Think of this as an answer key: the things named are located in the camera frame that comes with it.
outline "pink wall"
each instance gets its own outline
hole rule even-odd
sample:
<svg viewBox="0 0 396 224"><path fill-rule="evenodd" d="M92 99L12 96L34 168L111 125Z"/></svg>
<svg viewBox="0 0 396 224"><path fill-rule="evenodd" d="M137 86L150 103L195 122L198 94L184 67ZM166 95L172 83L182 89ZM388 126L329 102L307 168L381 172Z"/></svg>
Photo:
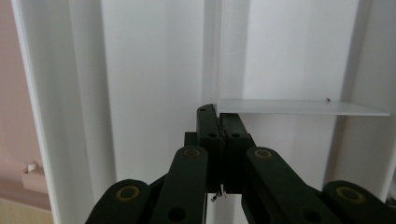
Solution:
<svg viewBox="0 0 396 224"><path fill-rule="evenodd" d="M0 178L21 180L29 162L42 166L10 0L0 0Z"/></svg>

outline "screw hole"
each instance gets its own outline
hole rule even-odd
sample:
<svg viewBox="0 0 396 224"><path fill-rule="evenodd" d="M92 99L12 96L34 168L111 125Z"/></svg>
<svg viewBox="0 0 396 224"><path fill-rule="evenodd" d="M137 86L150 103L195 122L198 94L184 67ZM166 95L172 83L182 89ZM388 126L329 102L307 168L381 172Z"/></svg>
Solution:
<svg viewBox="0 0 396 224"><path fill-rule="evenodd" d="M171 221L179 222L186 217L186 212L182 208L173 208L169 211L168 217Z"/></svg>
<svg viewBox="0 0 396 224"><path fill-rule="evenodd" d="M321 221L320 214L312 209L305 209L304 217L306 220L313 223L319 223Z"/></svg>

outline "metal rivet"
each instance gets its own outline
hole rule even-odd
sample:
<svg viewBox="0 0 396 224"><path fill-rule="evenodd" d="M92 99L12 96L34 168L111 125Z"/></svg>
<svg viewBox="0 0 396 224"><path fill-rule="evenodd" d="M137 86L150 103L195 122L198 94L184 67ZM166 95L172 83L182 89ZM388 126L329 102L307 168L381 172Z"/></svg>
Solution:
<svg viewBox="0 0 396 224"><path fill-rule="evenodd" d="M189 148L184 150L183 155L186 157L199 157L201 156L201 152L198 149L195 148Z"/></svg>
<svg viewBox="0 0 396 224"><path fill-rule="evenodd" d="M361 204L366 201L361 193L350 187L338 187L335 191L340 198L347 200L350 203Z"/></svg>
<svg viewBox="0 0 396 224"><path fill-rule="evenodd" d="M258 149L254 152L254 155L259 159L271 159L272 154L268 150Z"/></svg>
<svg viewBox="0 0 396 224"><path fill-rule="evenodd" d="M137 186L128 185L117 190L116 198L122 203L127 203L139 196L140 190Z"/></svg>

